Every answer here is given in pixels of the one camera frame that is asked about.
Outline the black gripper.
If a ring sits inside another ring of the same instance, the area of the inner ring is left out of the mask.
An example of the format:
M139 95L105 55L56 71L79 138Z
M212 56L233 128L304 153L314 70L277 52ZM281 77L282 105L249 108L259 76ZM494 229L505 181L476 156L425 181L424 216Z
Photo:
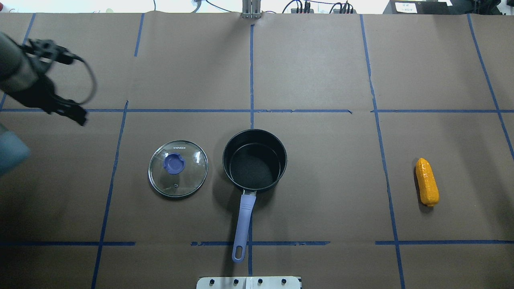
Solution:
M53 81L44 76L24 90L9 92L14 100L28 108L40 108L46 113L57 113L66 115L80 126L84 126L88 112L75 102L66 103L65 100L55 93Z

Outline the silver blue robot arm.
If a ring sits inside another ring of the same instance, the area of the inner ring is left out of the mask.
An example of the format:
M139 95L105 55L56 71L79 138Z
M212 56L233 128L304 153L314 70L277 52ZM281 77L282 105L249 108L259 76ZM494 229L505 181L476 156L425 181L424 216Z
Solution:
M55 84L47 75L55 62L70 65L74 61L85 65L92 83L88 97L82 102L66 100L57 95ZM50 39L29 39L28 44L20 45L5 33L1 33L0 64L0 88L7 96L27 108L38 108L47 114L56 113L80 126L85 125L88 114L83 104L95 96L98 81L92 68L82 57Z

